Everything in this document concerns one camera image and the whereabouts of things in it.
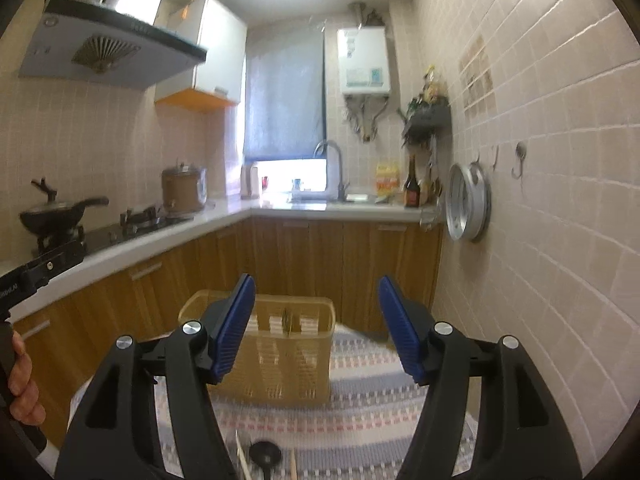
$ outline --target hand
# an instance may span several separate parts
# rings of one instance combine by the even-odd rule
[[[14,394],[15,400],[9,406],[13,418],[28,426],[39,426],[44,422],[47,413],[42,404],[38,402],[40,394],[35,381],[31,379],[33,365],[27,354],[24,341],[20,334],[14,332],[12,339],[16,353],[14,369],[9,375],[9,389]]]

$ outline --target yellow plastic basket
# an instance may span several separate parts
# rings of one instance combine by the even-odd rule
[[[200,319],[211,303],[227,297],[200,290],[185,303],[178,321]],[[211,391],[276,406],[328,402],[334,328],[334,304],[327,298],[256,295],[233,369]]]

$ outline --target faucet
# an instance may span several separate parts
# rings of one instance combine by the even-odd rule
[[[325,146],[331,146],[338,153],[338,168],[340,171],[340,182],[338,183],[338,202],[347,202],[347,188],[349,187],[349,184],[345,184],[342,178],[342,150],[340,149],[340,146],[338,146],[338,143],[334,140],[325,139],[318,142],[318,145],[314,150],[314,156],[317,156]]]

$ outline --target striped tablecloth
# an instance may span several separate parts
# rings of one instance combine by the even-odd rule
[[[398,355],[359,333],[337,327],[330,364],[331,401],[317,409],[283,409],[241,404],[212,396],[223,437],[242,430],[251,440],[271,440],[282,448],[275,478],[290,478],[295,449],[299,478],[389,479],[398,474],[414,434],[426,387],[402,371]],[[86,385],[76,393],[73,414]],[[156,414],[168,472],[182,476],[175,450],[164,378],[156,386]],[[469,469],[475,439],[465,423],[454,474]],[[254,480],[262,475],[253,469]]]

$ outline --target gray roller blind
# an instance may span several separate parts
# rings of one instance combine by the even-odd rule
[[[310,158],[326,137],[324,33],[317,26],[250,31],[246,49],[244,158]]]

